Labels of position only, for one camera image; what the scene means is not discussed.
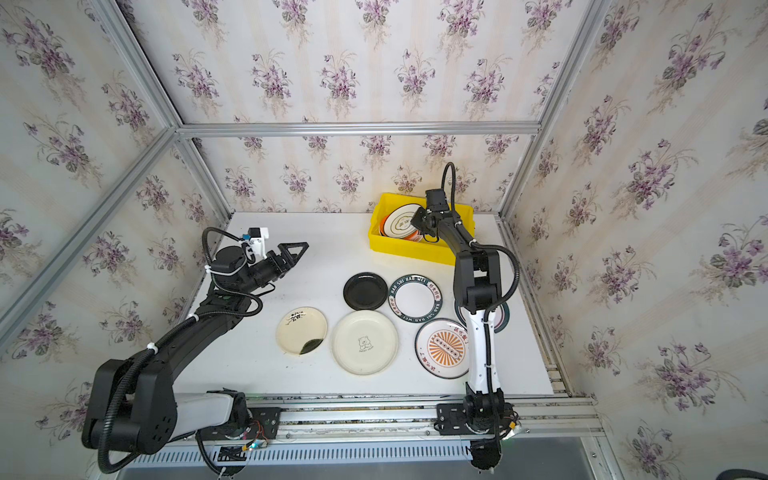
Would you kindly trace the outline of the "orange plastic plate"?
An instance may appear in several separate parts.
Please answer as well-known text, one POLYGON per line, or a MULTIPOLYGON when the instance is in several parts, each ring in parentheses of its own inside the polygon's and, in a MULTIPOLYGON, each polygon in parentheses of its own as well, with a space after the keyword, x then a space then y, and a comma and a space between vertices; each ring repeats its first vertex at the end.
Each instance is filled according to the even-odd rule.
POLYGON ((386 229, 385 229, 386 220, 387 220, 387 217, 384 217, 384 218, 382 218, 382 219, 381 219, 381 221, 378 223, 378 232, 379 232, 379 236, 382 236, 382 237, 388 237, 388 235, 387 235, 387 233, 386 233, 386 229))

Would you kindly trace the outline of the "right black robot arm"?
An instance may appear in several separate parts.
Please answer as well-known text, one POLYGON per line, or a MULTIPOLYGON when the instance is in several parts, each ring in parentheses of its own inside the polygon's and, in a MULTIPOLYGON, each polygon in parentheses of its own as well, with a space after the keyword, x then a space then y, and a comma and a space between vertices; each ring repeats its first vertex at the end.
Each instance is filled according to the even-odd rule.
MULTIPOLYGON (((494 315, 506 307, 520 280, 517 257, 506 247, 480 244, 467 230, 455 205, 457 170, 445 165, 441 186, 426 191, 420 204, 406 204, 407 230, 431 237, 445 247, 405 247, 405 256, 446 262, 454 259, 453 298, 463 315, 469 345, 463 350, 470 378, 466 383, 463 411, 470 431, 497 431, 495 422, 514 423, 516 415, 505 405, 495 366, 494 315)), ((358 311, 373 311, 387 303, 400 319, 411 323, 433 323, 442 308, 444 295, 437 283, 423 274, 404 275, 387 284, 378 274, 362 272, 344 285, 343 298, 358 311)))

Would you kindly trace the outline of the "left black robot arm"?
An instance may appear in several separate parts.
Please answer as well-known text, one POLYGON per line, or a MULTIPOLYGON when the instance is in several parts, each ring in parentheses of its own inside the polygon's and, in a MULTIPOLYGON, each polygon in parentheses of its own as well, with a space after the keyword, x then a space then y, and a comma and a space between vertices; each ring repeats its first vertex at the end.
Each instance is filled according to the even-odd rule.
POLYGON ((102 473, 116 473, 188 436, 203 450, 206 429, 221 428, 239 437, 251 428, 244 393, 220 389, 179 396, 174 384, 215 340, 261 313, 263 296, 309 248, 306 242, 292 242, 267 250, 267 237, 267 229, 259 227, 241 236, 205 228, 201 242, 210 285, 198 308, 143 350, 97 369, 81 440, 96 451, 102 473))

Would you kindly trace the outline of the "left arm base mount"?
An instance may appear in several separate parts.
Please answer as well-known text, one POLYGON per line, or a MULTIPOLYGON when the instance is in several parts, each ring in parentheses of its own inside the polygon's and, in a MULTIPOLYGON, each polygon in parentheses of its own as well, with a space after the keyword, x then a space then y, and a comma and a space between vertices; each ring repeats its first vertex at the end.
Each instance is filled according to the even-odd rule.
POLYGON ((232 400, 230 413, 222 424, 196 431, 194 438, 203 462, 217 478, 233 479, 245 466, 232 465, 232 462, 244 462, 247 453, 266 448, 270 440, 277 438, 282 409, 249 408, 245 394, 231 389, 212 391, 212 394, 226 395, 232 400), (205 440, 222 439, 244 441, 244 444, 240 447, 221 447, 217 454, 206 450, 205 440))

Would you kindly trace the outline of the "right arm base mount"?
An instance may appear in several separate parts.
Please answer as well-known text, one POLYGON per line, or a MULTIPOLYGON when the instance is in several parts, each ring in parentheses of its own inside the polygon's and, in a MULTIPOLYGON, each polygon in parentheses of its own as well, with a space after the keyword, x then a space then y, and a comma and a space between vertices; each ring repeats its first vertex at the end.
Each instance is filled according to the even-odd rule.
POLYGON ((461 403, 436 406, 434 429, 440 436, 473 435, 469 444, 470 463, 481 471, 495 469, 502 459, 502 442, 521 427, 514 405, 503 391, 477 393, 467 388, 461 403))

